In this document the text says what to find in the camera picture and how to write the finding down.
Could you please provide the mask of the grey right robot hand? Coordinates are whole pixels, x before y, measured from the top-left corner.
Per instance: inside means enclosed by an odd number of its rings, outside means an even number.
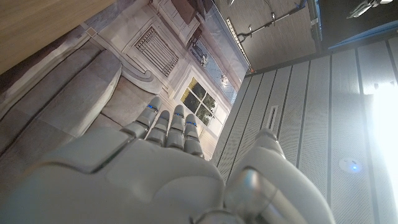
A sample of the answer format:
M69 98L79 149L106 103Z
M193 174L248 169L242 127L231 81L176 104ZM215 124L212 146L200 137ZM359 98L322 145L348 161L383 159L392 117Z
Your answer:
M153 98L120 130L45 155L1 204L2 223L333 223L315 185L260 130L227 180L206 161L197 122Z

